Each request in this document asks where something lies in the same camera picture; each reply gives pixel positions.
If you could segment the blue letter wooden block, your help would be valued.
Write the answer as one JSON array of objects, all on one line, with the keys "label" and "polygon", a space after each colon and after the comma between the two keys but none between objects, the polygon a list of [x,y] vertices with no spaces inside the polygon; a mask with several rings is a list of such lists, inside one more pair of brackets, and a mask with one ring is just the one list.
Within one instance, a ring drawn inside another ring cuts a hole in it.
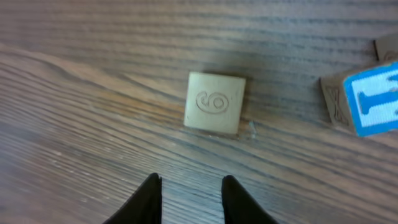
[{"label": "blue letter wooden block", "polygon": [[331,123],[365,137],[397,129],[397,62],[320,79]]}]

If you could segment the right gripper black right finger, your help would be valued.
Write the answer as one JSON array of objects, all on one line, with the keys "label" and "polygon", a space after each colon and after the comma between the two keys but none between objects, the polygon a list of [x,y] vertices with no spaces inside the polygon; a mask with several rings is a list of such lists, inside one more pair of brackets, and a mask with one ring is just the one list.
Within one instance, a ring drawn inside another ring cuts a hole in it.
[{"label": "right gripper black right finger", "polygon": [[232,175],[223,177],[221,199],[225,224],[278,224]]}]

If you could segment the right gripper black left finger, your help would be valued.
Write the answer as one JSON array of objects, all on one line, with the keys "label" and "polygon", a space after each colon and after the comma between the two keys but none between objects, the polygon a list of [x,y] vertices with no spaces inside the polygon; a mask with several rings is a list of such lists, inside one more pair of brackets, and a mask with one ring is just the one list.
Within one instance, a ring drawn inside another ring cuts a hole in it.
[{"label": "right gripper black left finger", "polygon": [[161,224],[162,179],[150,174],[128,200],[103,224]]}]

